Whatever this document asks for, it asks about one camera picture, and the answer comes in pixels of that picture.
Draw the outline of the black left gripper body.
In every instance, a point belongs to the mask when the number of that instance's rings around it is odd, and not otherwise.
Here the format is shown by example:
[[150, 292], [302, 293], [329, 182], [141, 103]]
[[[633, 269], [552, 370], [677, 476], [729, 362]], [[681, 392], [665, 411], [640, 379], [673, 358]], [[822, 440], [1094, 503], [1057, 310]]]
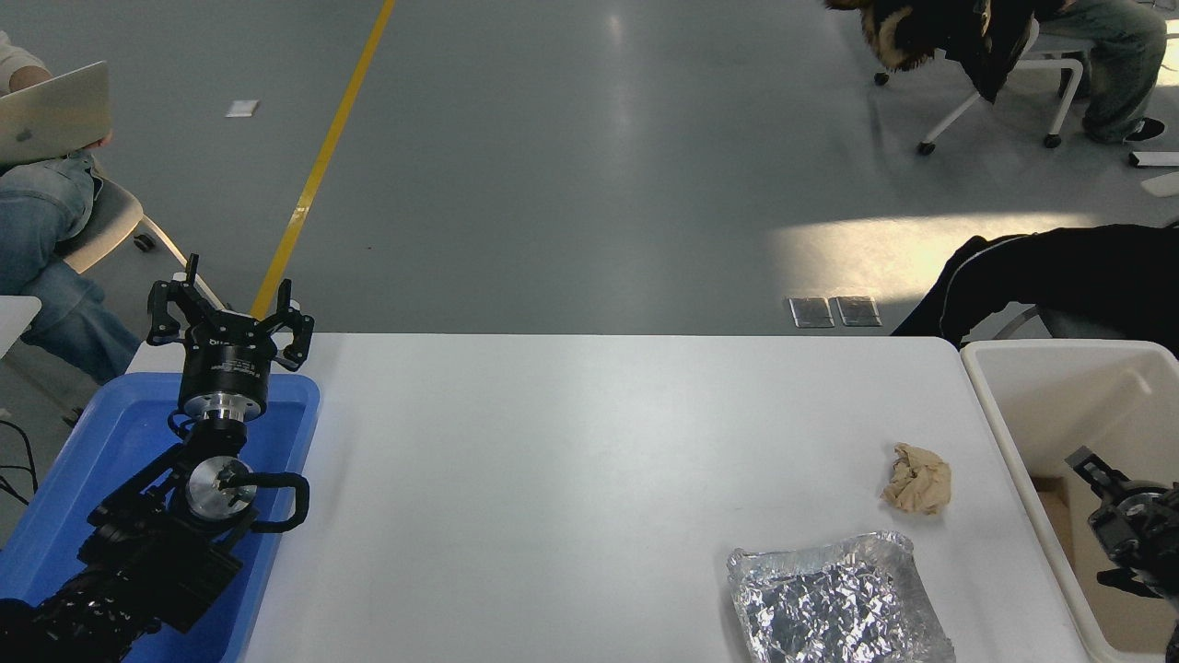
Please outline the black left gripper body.
[[184, 334], [184, 347], [182, 400], [215, 393], [268, 398], [276, 344], [261, 320], [236, 313], [193, 320]]

